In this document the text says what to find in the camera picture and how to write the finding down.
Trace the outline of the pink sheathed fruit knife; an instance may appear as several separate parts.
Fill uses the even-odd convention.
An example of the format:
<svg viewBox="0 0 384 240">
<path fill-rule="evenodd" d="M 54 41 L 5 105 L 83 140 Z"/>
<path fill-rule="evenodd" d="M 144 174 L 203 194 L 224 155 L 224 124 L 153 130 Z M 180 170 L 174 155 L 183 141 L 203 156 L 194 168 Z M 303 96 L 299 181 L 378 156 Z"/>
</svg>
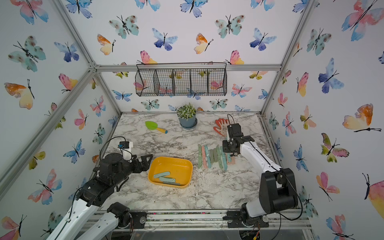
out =
<svg viewBox="0 0 384 240">
<path fill-rule="evenodd" d="M 208 164 L 207 164 L 207 160 L 206 160 L 206 152 L 205 152 L 205 146 L 204 145 L 202 145 L 201 150 L 202 150 L 203 166 L 205 169 L 207 169 Z"/>
</svg>

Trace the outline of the green sheathed fruit knife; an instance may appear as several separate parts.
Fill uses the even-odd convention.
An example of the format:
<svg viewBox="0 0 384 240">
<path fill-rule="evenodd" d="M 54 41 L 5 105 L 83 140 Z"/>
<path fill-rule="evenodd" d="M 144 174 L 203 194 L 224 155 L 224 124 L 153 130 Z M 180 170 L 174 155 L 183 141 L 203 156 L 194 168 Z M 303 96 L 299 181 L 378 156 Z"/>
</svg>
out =
<svg viewBox="0 0 384 240">
<path fill-rule="evenodd" d="M 198 151 L 198 168 L 200 169 L 203 166 L 202 146 L 200 144 L 198 145 Z"/>
</svg>

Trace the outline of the yellow plastic storage tray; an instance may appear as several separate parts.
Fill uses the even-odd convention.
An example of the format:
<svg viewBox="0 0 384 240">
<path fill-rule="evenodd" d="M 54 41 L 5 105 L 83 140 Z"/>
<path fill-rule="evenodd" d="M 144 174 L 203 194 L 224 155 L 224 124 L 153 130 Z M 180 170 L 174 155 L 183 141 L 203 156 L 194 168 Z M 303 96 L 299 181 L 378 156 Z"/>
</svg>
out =
<svg viewBox="0 0 384 240">
<path fill-rule="evenodd" d="M 155 174 L 163 172 L 170 172 L 171 174 L 169 176 L 165 176 L 165 178 L 173 178 L 176 180 L 176 183 L 181 184 L 181 186 L 166 185 L 163 184 L 159 178 L 154 178 Z M 170 157 L 157 157 L 151 163 L 148 172 L 148 180 L 154 185 L 184 189 L 190 184 L 192 174 L 193 164 L 189 160 Z"/>
</svg>

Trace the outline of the teal ceramic sheathed knife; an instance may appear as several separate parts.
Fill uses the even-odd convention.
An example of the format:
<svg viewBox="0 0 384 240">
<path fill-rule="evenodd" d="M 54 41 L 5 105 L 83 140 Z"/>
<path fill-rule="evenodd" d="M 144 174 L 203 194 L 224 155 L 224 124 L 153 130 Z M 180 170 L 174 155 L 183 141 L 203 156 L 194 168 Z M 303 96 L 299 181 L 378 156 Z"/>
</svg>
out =
<svg viewBox="0 0 384 240">
<path fill-rule="evenodd" d="M 211 169 L 212 163 L 211 163 L 211 158 L 210 158 L 210 151 L 209 151 L 209 148 L 207 146 L 205 146 L 205 155 L 206 155 L 206 162 L 207 162 L 208 168 Z"/>
</svg>

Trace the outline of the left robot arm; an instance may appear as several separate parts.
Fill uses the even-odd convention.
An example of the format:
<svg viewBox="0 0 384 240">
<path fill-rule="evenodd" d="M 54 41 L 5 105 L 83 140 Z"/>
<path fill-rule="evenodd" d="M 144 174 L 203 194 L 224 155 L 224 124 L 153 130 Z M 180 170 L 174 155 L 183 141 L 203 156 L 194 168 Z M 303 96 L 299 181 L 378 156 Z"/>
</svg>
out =
<svg viewBox="0 0 384 240">
<path fill-rule="evenodd" d="M 71 207 L 57 227 L 48 236 L 49 240 L 101 240 L 115 229 L 141 230 L 147 221 L 146 212 L 131 211 L 125 205 L 111 204 L 106 213 L 85 233 L 80 231 L 88 220 L 102 207 L 105 201 L 119 192 L 131 174 L 140 174 L 150 168 L 153 155 L 125 160 L 119 153 L 106 155 L 94 169 L 96 176 L 86 182 L 75 194 Z"/>
</svg>

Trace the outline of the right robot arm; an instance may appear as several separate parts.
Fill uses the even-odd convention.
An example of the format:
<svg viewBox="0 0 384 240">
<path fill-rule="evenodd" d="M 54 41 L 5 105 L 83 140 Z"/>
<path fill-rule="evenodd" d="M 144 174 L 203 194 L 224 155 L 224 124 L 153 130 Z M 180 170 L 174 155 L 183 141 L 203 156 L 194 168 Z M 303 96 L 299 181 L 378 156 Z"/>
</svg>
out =
<svg viewBox="0 0 384 240">
<path fill-rule="evenodd" d="M 230 124 L 227 131 L 223 152 L 231 156 L 241 155 L 260 177 L 258 197 L 242 205 L 238 220 L 246 227 L 254 227 L 263 216 L 296 208 L 299 201 L 293 171 L 274 163 L 252 137 L 242 133 L 239 124 Z"/>
</svg>

